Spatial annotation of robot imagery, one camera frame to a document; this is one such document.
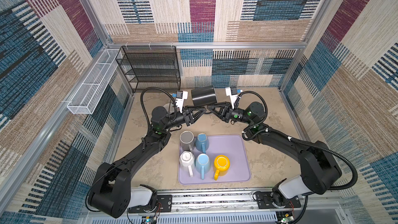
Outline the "teal blue patterned mug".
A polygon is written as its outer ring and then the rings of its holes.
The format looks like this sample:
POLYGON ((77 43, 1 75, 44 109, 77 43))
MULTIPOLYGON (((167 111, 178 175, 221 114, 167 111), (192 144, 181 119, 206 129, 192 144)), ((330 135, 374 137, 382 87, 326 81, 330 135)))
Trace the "teal blue patterned mug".
POLYGON ((205 133, 200 133, 197 135, 195 147, 202 153, 206 153, 206 151, 209 149, 209 140, 205 133))

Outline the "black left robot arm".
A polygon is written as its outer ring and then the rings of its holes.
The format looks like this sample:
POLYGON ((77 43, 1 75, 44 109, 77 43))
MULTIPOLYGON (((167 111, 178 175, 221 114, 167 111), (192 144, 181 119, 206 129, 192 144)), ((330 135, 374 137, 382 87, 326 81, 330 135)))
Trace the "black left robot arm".
POLYGON ((206 109, 202 107, 184 107, 182 112, 171 114, 162 106, 154 108, 148 132, 142 138, 141 144, 112 164, 103 163, 98 167, 86 197, 87 206, 113 218, 120 217, 133 207, 154 211, 158 206, 157 191, 143 184, 132 188, 132 178, 151 157, 168 144, 171 128, 194 124, 205 112, 206 109))

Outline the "black mug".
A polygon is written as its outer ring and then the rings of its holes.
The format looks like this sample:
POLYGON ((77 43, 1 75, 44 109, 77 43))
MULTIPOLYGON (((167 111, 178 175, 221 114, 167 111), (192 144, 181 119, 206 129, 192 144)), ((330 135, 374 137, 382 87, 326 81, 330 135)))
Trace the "black mug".
POLYGON ((217 96, 213 85, 191 90, 193 105, 202 107, 217 103, 217 96))

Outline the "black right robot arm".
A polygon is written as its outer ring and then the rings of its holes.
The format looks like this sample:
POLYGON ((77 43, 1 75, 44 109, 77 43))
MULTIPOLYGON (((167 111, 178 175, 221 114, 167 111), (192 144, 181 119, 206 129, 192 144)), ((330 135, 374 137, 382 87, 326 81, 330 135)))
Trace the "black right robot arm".
POLYGON ((275 204, 282 206, 298 195, 322 195, 335 189, 334 183, 342 171, 327 145, 295 139, 265 124, 268 109, 260 102, 251 103, 245 110, 229 102, 209 105, 207 109, 225 122, 246 123, 248 127, 243 131, 246 140, 272 147, 300 165, 299 175, 282 180, 272 189, 275 204))

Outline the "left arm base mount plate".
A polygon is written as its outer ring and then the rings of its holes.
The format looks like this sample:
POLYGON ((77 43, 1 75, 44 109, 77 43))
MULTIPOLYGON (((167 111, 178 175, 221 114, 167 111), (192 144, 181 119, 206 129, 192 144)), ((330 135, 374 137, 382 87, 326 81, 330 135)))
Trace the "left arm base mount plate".
POLYGON ((155 204, 148 206, 136 206, 129 208, 129 214, 154 214, 155 212, 169 213, 172 211, 173 196, 172 195, 158 195, 155 204))

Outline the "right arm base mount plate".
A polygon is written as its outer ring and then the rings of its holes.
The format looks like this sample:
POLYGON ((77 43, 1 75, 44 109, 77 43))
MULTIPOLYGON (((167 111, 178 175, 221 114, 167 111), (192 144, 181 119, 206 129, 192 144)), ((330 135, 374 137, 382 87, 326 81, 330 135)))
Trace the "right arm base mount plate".
POLYGON ((273 191, 256 191, 252 195, 259 209, 301 208, 298 197, 286 199, 283 195, 273 191))

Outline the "lavender purple mug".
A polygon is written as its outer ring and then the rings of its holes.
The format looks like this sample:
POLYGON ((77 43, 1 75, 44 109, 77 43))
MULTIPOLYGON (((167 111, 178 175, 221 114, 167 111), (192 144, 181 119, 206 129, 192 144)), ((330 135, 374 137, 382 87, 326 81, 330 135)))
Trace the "lavender purple mug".
POLYGON ((175 108, 174 108, 173 103, 167 103, 163 107, 165 108, 168 116, 171 116, 172 114, 175 113, 175 108))

